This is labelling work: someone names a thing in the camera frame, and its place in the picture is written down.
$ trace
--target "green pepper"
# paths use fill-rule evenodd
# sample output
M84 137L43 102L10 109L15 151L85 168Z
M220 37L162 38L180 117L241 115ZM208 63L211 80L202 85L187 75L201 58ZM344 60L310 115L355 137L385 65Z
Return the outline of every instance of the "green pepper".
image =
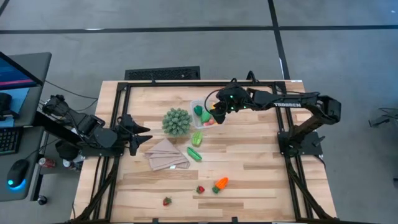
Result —
M207 112L207 111L204 111L204 112L201 114L201 116L200 116L200 121L201 121L202 123L205 123L205 122L209 121L210 118L211 118L211 114L209 114L209 112Z
M197 114L198 116L201 115L201 112L203 111L203 108L201 106L196 106L193 108L193 111L195 112L195 114Z
M193 146L199 147L201 140L203 138L203 135L200 131L197 131L193 134L192 136L192 144Z
M201 161L201 156L199 153L197 153L195 150L193 150L191 147L187 147L187 153L192 159L198 161Z

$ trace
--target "orange carrot toy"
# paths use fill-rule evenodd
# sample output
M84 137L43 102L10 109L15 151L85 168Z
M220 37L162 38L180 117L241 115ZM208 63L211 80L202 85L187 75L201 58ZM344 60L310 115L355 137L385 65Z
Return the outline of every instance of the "orange carrot toy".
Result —
M213 192L218 194L220 190L223 190L226 187L226 184L228 183L228 178L224 177L221 180L217 181L215 186L212 188Z

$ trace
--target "computer screen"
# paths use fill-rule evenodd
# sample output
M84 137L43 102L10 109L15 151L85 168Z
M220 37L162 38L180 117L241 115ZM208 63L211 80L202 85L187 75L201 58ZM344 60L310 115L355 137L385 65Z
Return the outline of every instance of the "computer screen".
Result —
M0 54L0 90L36 86L35 77L4 54Z

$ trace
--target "clear plastic container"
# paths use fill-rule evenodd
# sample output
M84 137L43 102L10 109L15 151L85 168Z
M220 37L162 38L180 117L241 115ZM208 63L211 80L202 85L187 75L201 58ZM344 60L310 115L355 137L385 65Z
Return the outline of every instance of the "clear plastic container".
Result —
M206 102L207 109L211 110L211 107L215 103L217 103L217 102L214 100L207 100L207 102ZM202 112L204 112L205 111L205 99L191 101L192 120L193 120L193 125L195 126L195 128L197 128L197 129L214 128L214 127L222 126L225 124L226 119L224 120L224 122L222 124L212 124L209 126L204 126L200 121L200 116L198 116L193 110L198 105L203 108Z

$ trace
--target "red object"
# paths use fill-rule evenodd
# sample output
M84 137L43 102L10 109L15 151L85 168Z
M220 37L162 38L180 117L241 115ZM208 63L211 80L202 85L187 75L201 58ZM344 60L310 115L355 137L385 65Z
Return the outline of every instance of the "red object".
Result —
M166 197L166 198L163 199L163 206L168 206L171 203L172 203L172 199L171 198Z
M205 191L205 188L204 188L204 187L202 187L202 186L198 186L198 187L197 187L197 192L198 192L198 194L202 194L204 191Z
M41 158L39 159L39 165L42 167L46 168L54 168L55 167L55 161L52 159L47 159L47 158Z

